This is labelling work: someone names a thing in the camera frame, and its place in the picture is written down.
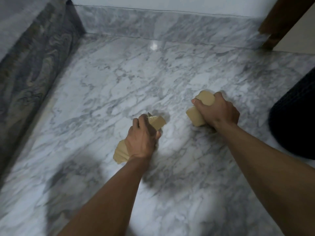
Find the person's right arm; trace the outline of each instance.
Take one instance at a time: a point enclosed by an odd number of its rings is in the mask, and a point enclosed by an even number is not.
[[[286,236],[315,234],[315,169],[237,126],[239,112],[220,92],[211,106],[192,103],[227,142],[238,166]]]

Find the wooden block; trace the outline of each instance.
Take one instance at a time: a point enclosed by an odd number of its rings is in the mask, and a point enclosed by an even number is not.
[[[201,100],[201,102],[207,106],[211,106],[215,102],[215,96],[206,90],[201,91],[195,98]],[[186,114],[194,126],[200,127],[206,124],[202,115],[195,106],[188,109]]]
[[[166,121],[161,116],[151,116],[148,117],[148,120],[152,127],[154,127],[155,130],[157,131],[160,130],[166,124]],[[117,164],[128,161],[129,155],[125,144],[125,140],[121,140],[118,143],[114,152],[113,159],[115,160],[115,162],[117,162]]]

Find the person's left hand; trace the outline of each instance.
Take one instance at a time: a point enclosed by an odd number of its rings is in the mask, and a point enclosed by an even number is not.
[[[130,127],[128,136],[125,139],[129,159],[150,159],[155,149],[155,144],[160,137],[161,133],[150,125],[147,115],[142,114],[139,119],[133,119],[133,125]]]

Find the marble floor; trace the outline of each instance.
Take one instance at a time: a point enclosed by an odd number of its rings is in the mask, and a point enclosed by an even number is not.
[[[115,147],[148,111],[167,125],[128,235],[281,235],[220,136],[185,111],[200,90],[223,90],[239,125],[278,148],[268,111],[314,65],[310,55],[86,35],[5,179],[1,235],[56,235],[122,167]]]

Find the black fabric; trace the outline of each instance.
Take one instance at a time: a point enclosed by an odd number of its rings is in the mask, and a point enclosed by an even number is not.
[[[315,68],[274,104],[268,123],[283,148],[315,159]]]

